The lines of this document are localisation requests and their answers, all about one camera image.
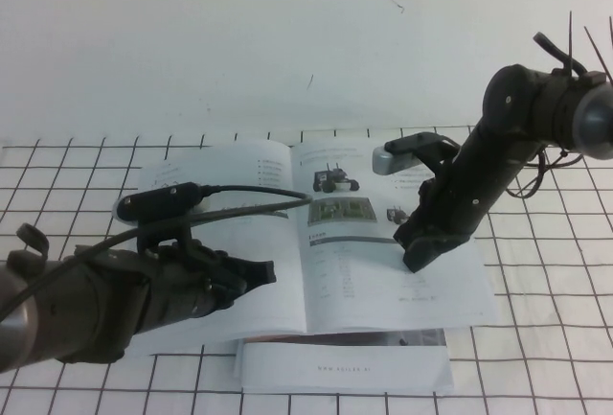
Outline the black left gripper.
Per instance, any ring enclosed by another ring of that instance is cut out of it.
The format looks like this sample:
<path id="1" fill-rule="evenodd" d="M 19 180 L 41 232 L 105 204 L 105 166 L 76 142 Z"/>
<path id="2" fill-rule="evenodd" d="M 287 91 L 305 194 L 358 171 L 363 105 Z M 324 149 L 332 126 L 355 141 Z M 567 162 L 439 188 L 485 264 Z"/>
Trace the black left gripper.
<path id="1" fill-rule="evenodd" d="M 142 313 L 142 328 L 156 330 L 217 311 L 226 311 L 250 288 L 227 288 L 214 282 L 201 267 L 183 260 L 178 243 L 153 250 L 158 256 L 159 273 L 150 282 L 148 300 Z M 228 269 L 246 283 L 261 287 L 277 282 L 272 261 L 255 262 L 237 257 L 226 259 Z"/>

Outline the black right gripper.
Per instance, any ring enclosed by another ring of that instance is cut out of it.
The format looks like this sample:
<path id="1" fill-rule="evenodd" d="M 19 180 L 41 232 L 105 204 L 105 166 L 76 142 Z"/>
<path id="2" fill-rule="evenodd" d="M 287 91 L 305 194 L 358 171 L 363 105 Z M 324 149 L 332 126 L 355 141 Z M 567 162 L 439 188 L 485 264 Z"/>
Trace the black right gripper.
<path id="1" fill-rule="evenodd" d="M 394 234 L 412 273 L 469 241 L 499 197 L 499 180 L 487 174 L 440 173 L 425 180 L 418 195 L 418 207 Z M 459 238 L 418 238 L 432 234 Z"/>

